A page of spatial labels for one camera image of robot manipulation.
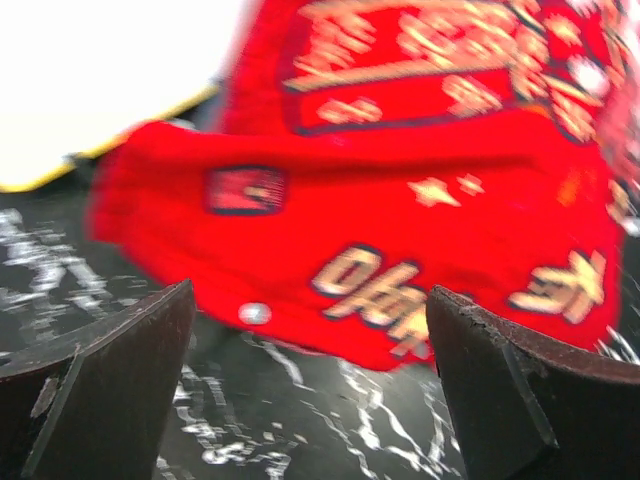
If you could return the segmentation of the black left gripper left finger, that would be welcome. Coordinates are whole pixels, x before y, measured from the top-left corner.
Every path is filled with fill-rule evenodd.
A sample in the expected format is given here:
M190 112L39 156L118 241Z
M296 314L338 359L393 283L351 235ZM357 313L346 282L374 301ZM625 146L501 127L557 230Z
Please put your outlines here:
M3 359L2 478L152 478L195 313L184 280Z

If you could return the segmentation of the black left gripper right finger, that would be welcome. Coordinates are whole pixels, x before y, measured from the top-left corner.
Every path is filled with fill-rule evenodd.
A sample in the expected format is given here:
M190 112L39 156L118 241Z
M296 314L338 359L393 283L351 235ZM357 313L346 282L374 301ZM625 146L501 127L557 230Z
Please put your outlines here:
M638 478L638 366L441 286L428 296L428 328L468 478Z

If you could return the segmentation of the red patterned pillowcase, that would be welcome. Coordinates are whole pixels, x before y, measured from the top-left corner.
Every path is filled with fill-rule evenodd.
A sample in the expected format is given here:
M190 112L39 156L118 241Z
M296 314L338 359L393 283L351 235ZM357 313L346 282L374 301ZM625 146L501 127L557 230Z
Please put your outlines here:
M443 286L594 350L617 325L626 1L261 1L210 133L133 131L93 238L199 308L374 370Z

